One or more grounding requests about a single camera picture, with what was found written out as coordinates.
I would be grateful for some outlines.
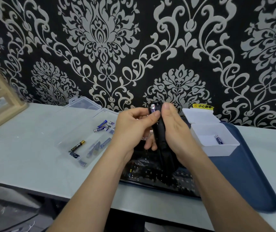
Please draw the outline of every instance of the wall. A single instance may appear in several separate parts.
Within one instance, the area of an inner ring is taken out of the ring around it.
[[[0,71],[29,102],[208,103],[276,129],[276,0],[0,0]]]

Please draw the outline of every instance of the forearm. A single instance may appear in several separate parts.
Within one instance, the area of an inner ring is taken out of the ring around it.
[[[215,231],[274,231],[225,179],[200,147],[194,146],[192,151],[186,167],[199,189]]]
[[[124,159],[108,147],[48,232],[103,231]]]

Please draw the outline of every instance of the fingernail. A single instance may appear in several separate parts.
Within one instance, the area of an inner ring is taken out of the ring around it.
[[[156,117],[160,117],[160,111],[155,111],[155,112],[153,112],[153,114],[156,116]]]
[[[164,103],[164,104],[163,104],[163,108],[164,108],[164,109],[169,109],[169,103]]]

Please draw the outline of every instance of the white plastic box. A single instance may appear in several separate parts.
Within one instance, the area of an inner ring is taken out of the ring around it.
[[[118,113],[102,108],[86,97],[70,99],[69,104],[56,115],[62,116],[68,113],[72,114],[72,119],[66,121],[52,134],[54,146],[63,157],[77,166],[86,168],[108,146],[114,133],[114,126],[108,131],[93,130],[104,120],[115,123]],[[74,151],[75,156],[70,155],[69,151],[82,140],[85,140],[85,144]],[[94,147],[99,142],[99,147],[95,150]]]
[[[229,156],[240,145],[226,126],[213,115],[212,110],[183,108],[182,111],[191,124],[193,138],[207,156]],[[215,135],[219,136],[223,144],[217,142]]]

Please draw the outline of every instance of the black cable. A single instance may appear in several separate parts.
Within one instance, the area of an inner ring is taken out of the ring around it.
[[[11,228],[16,227],[16,226],[18,226],[18,225],[21,225],[21,224],[23,224],[24,222],[27,222],[28,220],[31,220],[31,219],[33,219],[34,217],[38,216],[38,215],[39,215],[39,214],[35,214],[34,216],[32,216],[32,217],[30,217],[30,218],[28,218],[28,219],[26,219],[26,220],[24,220],[24,221],[22,221],[22,222],[19,222],[18,224],[15,224],[15,225],[13,225],[13,226],[10,226],[10,227],[8,227],[8,228],[6,228],[6,229],[4,229],[4,230],[0,230],[0,232],[4,232],[4,231],[6,231],[6,230],[10,230]]]

